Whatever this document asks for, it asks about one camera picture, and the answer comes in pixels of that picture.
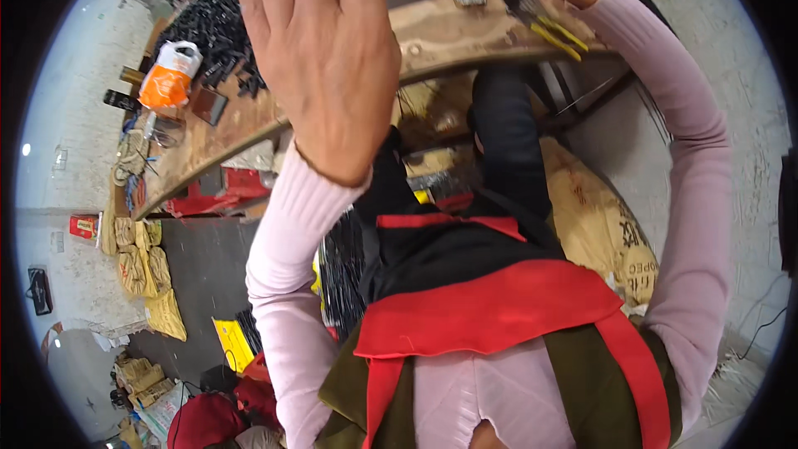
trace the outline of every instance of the wall outlet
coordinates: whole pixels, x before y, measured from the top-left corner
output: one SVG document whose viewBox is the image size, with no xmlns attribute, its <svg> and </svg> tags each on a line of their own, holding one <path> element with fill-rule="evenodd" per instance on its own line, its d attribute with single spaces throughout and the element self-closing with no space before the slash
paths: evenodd
<svg viewBox="0 0 798 449">
<path fill-rule="evenodd" d="M 66 170 L 66 156 L 68 151 L 61 148 L 61 146 L 55 146 L 55 163 L 53 164 L 53 170 Z"/>
<path fill-rule="evenodd" d="M 55 231 L 50 235 L 50 244 L 53 245 L 57 254 L 64 253 L 64 231 Z"/>
</svg>

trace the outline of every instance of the bundle of wire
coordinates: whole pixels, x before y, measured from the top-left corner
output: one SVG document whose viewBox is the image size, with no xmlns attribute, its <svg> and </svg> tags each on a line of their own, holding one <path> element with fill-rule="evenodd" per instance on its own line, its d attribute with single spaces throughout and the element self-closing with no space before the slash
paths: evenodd
<svg viewBox="0 0 798 449">
<path fill-rule="evenodd" d="M 324 236 L 318 255 L 325 323 L 334 326 L 339 343 L 346 341 L 365 312 L 357 291 L 364 266 L 360 223 L 349 210 Z"/>
<path fill-rule="evenodd" d="M 244 332 L 244 338 L 246 339 L 246 343 L 250 346 L 252 353 L 257 355 L 264 350 L 264 344 L 260 341 L 260 333 L 258 333 L 258 329 L 254 326 L 252 309 L 248 308 L 240 313 L 236 313 L 235 320 L 239 323 L 239 326 L 241 326 L 241 331 Z"/>
</svg>

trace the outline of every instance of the red apron strap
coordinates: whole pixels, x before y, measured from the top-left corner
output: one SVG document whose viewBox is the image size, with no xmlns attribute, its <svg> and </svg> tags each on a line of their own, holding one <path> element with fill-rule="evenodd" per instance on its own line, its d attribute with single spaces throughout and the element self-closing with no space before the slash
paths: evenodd
<svg viewBox="0 0 798 449">
<path fill-rule="evenodd" d="M 363 449 L 370 449 L 388 404 L 399 384 L 404 357 L 369 361 L 369 382 L 365 391 L 365 440 Z"/>
<path fill-rule="evenodd" d="M 377 227 L 384 229 L 399 229 L 404 227 L 424 227 L 432 224 L 452 222 L 455 218 L 447 214 L 419 214 L 419 215 L 377 215 Z"/>
<path fill-rule="evenodd" d="M 463 220 L 483 224 L 494 231 L 514 237 L 520 242 L 527 240 L 518 233 L 518 221 L 514 217 L 470 217 Z"/>
<path fill-rule="evenodd" d="M 620 310 L 596 321 L 595 327 L 632 391 L 643 449 L 666 449 L 670 442 L 668 399 L 651 350 Z"/>
<path fill-rule="evenodd" d="M 520 242 L 527 239 L 518 234 L 518 221 L 513 217 L 453 217 L 452 215 L 420 214 L 420 215 L 378 215 L 377 227 L 383 229 L 417 228 L 426 227 L 433 224 L 444 224 L 446 222 L 476 222 L 490 227 L 510 237 L 514 237 Z"/>
</svg>

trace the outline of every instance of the black bag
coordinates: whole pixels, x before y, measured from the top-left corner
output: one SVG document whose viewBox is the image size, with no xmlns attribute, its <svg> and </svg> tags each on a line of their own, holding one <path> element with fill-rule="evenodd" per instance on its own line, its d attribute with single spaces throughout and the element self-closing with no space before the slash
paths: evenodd
<svg viewBox="0 0 798 449">
<path fill-rule="evenodd" d="M 25 296 L 34 301 L 36 315 L 44 316 L 45 314 L 52 313 L 53 303 L 49 297 L 45 269 L 29 268 L 28 278 L 30 279 L 30 288 L 25 292 Z"/>
</svg>

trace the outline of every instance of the olive green vest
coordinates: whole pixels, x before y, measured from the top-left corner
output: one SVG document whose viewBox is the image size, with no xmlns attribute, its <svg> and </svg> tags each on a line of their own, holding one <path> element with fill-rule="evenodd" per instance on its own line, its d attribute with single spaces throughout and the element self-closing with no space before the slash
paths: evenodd
<svg viewBox="0 0 798 449">
<path fill-rule="evenodd" d="M 660 338 L 638 329 L 657 363 L 670 412 L 670 445 L 682 434 L 676 374 Z M 318 398 L 333 412 L 316 439 L 317 449 L 361 449 L 365 440 L 365 394 L 369 367 L 353 355 L 360 325 L 344 343 Z M 543 336 L 576 447 L 639 449 L 643 445 L 637 409 L 620 366 L 593 324 Z M 404 361 L 394 398 L 385 412 L 374 449 L 413 449 L 414 358 Z"/>
</svg>

